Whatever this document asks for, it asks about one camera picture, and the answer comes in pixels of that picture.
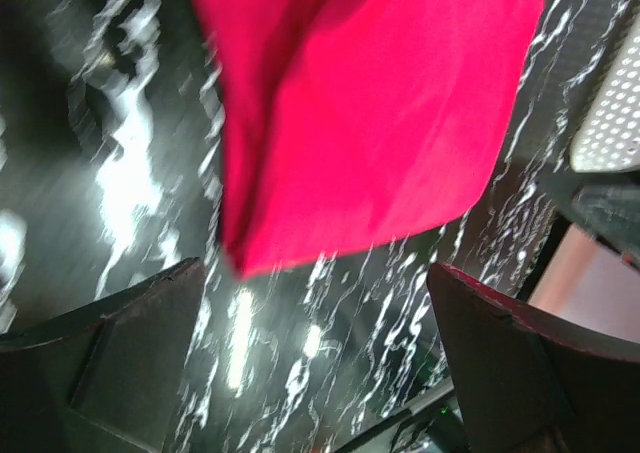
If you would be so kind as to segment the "red t shirt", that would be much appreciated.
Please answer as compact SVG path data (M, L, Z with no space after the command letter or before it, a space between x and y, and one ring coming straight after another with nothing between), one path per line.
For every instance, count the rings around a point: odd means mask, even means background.
M448 223L482 196L545 0L191 0L221 67L241 278Z

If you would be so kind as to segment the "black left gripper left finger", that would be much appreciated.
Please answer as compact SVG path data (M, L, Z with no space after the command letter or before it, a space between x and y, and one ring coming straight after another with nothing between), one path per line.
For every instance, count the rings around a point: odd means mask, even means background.
M162 451L203 288L189 258L2 335L2 451Z

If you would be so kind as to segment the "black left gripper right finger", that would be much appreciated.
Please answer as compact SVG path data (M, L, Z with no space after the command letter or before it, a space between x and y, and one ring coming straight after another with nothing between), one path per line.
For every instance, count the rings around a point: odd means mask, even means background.
M448 264L433 264L427 285L472 451L638 451L638 344Z

